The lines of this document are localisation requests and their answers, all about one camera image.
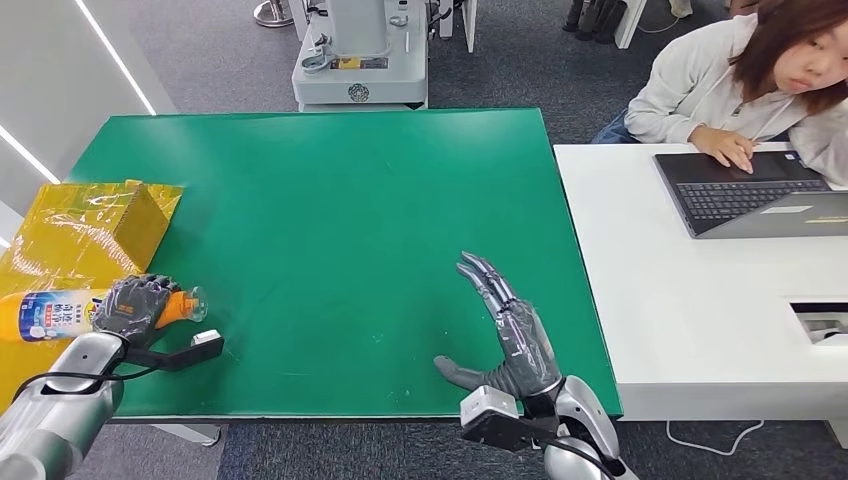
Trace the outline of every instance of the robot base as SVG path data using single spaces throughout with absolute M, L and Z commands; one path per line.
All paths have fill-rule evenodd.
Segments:
M 333 54 L 330 18 L 312 15 L 306 39 L 292 73 L 292 85 L 302 112 L 339 110 L 413 110 L 427 106 L 426 5 L 411 0 L 399 10 L 397 0 L 386 0 L 388 51 L 371 56 L 334 58 L 325 68 L 306 73 L 302 62 L 315 55 L 314 42 L 326 35 Z M 392 17 L 406 20 L 395 26 Z

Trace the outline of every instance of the bottle label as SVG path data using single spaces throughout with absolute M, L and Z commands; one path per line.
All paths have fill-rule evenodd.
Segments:
M 86 290 L 34 292 L 24 296 L 18 314 L 27 342 L 73 338 L 91 331 L 94 312 L 105 295 Z

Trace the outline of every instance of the floor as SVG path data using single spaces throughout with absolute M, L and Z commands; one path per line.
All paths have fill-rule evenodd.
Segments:
M 181 111 L 293 111 L 297 36 L 293 27 L 254 25 L 257 1 L 121 4 Z M 583 143 L 638 92 L 668 41 L 725 15 L 721 0 L 693 0 L 693 18 L 664 33 L 637 33 L 632 47 L 619 51 L 562 32 L 562 1 L 481 0 L 475 54 L 466 53 L 459 24 L 453 40 L 431 42 L 431 106 L 538 106 L 552 143 Z M 648 3 L 646 29 L 672 23 L 667 3 Z M 748 425 L 686 422 L 674 424 L 674 431 L 728 449 Z M 730 458 L 674 445 L 664 428 L 653 422 L 617 426 L 624 458 L 643 479 L 831 479 L 848 470 L 848 453 L 822 422 L 767 422 Z M 231 426 L 224 441 L 206 448 L 152 427 L 114 425 L 71 478 L 544 478 L 538 452 L 493 451 L 459 440 L 458 433 L 454 424 L 251 424 Z

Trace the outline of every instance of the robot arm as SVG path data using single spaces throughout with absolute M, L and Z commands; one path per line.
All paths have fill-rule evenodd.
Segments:
M 136 313 L 107 318 L 108 312 L 99 309 L 95 329 L 100 331 L 74 339 L 47 373 L 18 389 L 0 417 L 0 480 L 64 479 L 80 466 L 100 429 L 115 414 L 124 380 L 154 370 L 180 370 L 220 355 L 224 339 L 215 330 L 195 335 L 188 348 L 176 353 L 147 349 L 168 299 L 163 289 L 171 291 L 166 280 L 130 277 L 117 283 L 104 303 L 133 304 Z M 106 324 L 116 328 L 103 328 Z M 147 369 L 114 375 L 122 363 Z
M 460 404 L 463 438 L 510 451 L 544 444 L 545 469 L 553 480 L 637 480 L 620 458 L 615 428 L 595 393 L 579 377 L 560 374 L 533 307 L 486 260 L 465 252 L 462 259 L 457 270 L 482 297 L 505 358 L 487 373 L 447 357 L 434 359 L 446 380 L 472 390 Z

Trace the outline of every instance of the brown hair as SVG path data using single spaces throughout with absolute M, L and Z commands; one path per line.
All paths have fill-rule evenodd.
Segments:
M 733 79 L 742 83 L 743 98 L 752 100 L 772 88 L 777 59 L 790 48 L 829 32 L 848 20 L 846 0 L 762 0 L 758 25 L 745 50 L 730 59 Z M 848 85 L 839 82 L 800 94 L 807 113 L 815 115 L 848 98 Z

